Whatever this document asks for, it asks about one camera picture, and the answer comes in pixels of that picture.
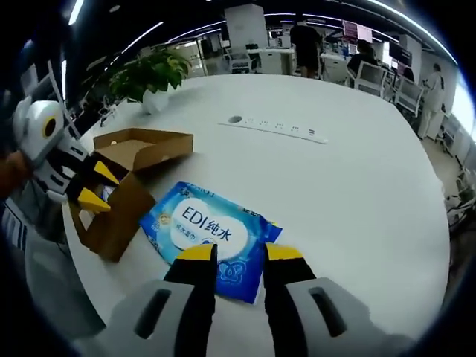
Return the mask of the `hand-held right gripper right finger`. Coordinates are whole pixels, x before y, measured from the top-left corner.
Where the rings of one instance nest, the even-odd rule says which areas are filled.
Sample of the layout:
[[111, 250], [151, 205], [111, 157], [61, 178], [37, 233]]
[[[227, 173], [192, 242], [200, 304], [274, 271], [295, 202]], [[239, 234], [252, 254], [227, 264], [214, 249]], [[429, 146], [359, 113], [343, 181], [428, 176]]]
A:
[[276, 356], [405, 356], [413, 343], [379, 329], [364, 303], [316, 277], [295, 248], [266, 245], [263, 283]]

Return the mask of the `person's left hand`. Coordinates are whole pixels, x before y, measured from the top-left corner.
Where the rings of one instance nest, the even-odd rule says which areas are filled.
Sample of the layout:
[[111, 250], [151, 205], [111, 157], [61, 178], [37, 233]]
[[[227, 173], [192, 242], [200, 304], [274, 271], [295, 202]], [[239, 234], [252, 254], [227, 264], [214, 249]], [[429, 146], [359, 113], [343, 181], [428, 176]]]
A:
[[33, 176], [33, 168], [23, 152], [17, 150], [1, 159], [1, 199]]

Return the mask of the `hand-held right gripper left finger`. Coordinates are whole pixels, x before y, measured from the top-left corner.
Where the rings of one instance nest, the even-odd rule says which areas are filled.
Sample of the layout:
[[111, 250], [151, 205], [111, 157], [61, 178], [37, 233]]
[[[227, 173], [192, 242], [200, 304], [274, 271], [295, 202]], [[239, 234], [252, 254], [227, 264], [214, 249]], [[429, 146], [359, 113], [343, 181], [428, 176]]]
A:
[[105, 329], [78, 339], [80, 356], [205, 356], [216, 308], [215, 244], [175, 258], [162, 280], [145, 283], [112, 310]]

